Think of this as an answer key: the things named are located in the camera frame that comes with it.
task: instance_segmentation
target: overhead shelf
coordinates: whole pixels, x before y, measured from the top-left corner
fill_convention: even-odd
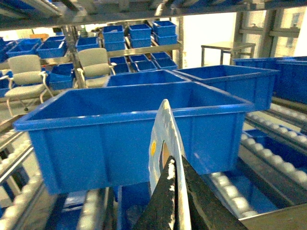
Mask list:
[[[84,25],[93,23],[108,23],[121,22],[127,20],[176,17],[192,14],[204,13],[221,13],[221,12],[242,12],[242,11],[257,11],[269,10],[276,8],[289,8],[307,5],[305,0],[271,0],[263,1],[261,3],[253,3],[253,1],[179,1],[179,5],[171,5],[168,1],[139,1],[139,0],[120,0],[114,3],[106,0],[101,2],[93,1],[70,1],[61,0],[62,2],[54,2],[48,5],[45,0],[31,0],[32,6],[39,12],[46,11],[48,8],[52,9],[50,15],[44,13],[43,16],[31,16],[28,19],[18,20],[16,18],[7,17],[7,20],[2,20],[0,30],[14,30],[34,27],[56,27],[64,25]]]
[[[153,39],[152,39],[152,46],[150,47],[142,47],[142,48],[131,48],[130,41],[127,37],[126,40],[126,49],[124,50],[117,50],[117,51],[109,51],[107,53],[109,58],[119,57],[119,56],[130,56],[130,55],[137,55],[137,54],[149,54],[149,53],[156,53],[156,52],[164,52],[170,50],[176,50],[182,48],[182,43],[180,41],[174,45],[167,45],[167,46],[159,46]]]

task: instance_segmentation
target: bin rim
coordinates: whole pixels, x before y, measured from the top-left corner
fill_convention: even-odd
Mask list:
[[[260,69],[262,72],[254,72],[254,73],[247,73],[247,74],[236,74],[236,75],[231,75],[231,76],[223,76],[223,77],[216,77],[216,78],[208,78],[208,79],[203,79],[197,76],[193,76],[188,73],[181,72],[181,69],[176,69],[173,70],[173,72],[183,75],[186,78],[192,79],[192,80],[198,80],[203,83],[211,83],[211,82],[220,82],[220,81],[236,81],[240,79],[250,79],[250,78],[257,78],[259,76],[271,76],[271,75],[276,75],[280,73],[279,70],[275,69],[261,69],[261,68],[255,68],[255,67],[246,67],[246,66],[232,66],[236,68],[244,68],[244,69]],[[196,67],[196,68],[189,68],[189,69],[200,69],[200,68],[206,68],[206,67]]]
[[[202,116],[202,115],[216,115],[216,114],[230,114],[230,113],[247,113],[254,111],[255,106],[252,102],[245,99],[236,97],[217,89],[212,86],[208,86],[199,82],[176,82],[176,83],[158,83],[155,85],[167,85],[167,84],[197,84],[208,90],[213,90],[227,96],[229,98],[235,99],[237,103],[226,104],[226,105],[213,105],[213,106],[201,106],[201,107],[184,107],[172,109],[175,117],[188,117],[188,116]],[[92,89],[77,89],[68,90],[60,93],[59,95],[50,98],[45,103],[39,105],[34,111],[24,115],[16,122],[13,126],[17,131],[36,131],[44,129],[54,129],[54,128],[65,128],[65,127],[80,127],[80,126],[92,126],[92,125],[102,125],[102,124],[112,124],[112,123],[122,123],[131,121],[142,121],[142,120],[153,120],[156,117],[158,108],[156,110],[147,111],[133,111],[124,113],[114,113],[106,115],[86,115],[86,116],[71,116],[71,117],[61,117],[61,118],[46,118],[38,120],[29,120],[45,107],[54,103],[60,97],[69,94],[71,92],[82,92],[82,91],[94,91],[94,90],[110,90],[112,88],[123,88],[123,87],[143,87],[144,85],[128,85],[128,86],[110,86],[106,88],[92,88]]]

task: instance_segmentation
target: metal post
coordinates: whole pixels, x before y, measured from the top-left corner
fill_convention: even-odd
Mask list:
[[[82,79],[82,76],[77,71],[78,68],[81,68],[81,64],[79,61],[78,52],[75,47],[76,40],[75,40],[75,34],[73,32],[75,31],[75,28],[72,28],[71,26],[66,25],[62,27],[62,30],[66,37],[67,47],[68,47],[68,50],[70,51],[71,60],[73,62],[73,66],[75,69],[76,79],[78,82],[78,88],[85,88],[85,83]]]
[[[201,48],[201,67],[205,66],[205,48]]]

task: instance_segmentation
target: metal table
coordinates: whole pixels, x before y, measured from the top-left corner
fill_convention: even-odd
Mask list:
[[[201,66],[205,64],[205,48],[220,49],[221,58],[220,64],[223,64],[224,53],[230,54],[230,64],[233,65],[233,58],[238,58],[238,55],[247,55],[250,58],[254,57],[255,43],[239,43],[239,42],[217,42],[208,45],[201,45]],[[250,48],[250,53],[242,52],[243,49]]]

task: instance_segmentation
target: white wall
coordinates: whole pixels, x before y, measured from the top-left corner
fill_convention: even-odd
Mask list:
[[[301,30],[297,39],[294,56],[307,56],[307,8],[304,14]]]
[[[184,16],[184,68],[201,66],[201,45],[233,41],[236,13]],[[230,55],[224,55],[229,64]],[[205,65],[219,65],[220,51],[205,49]]]

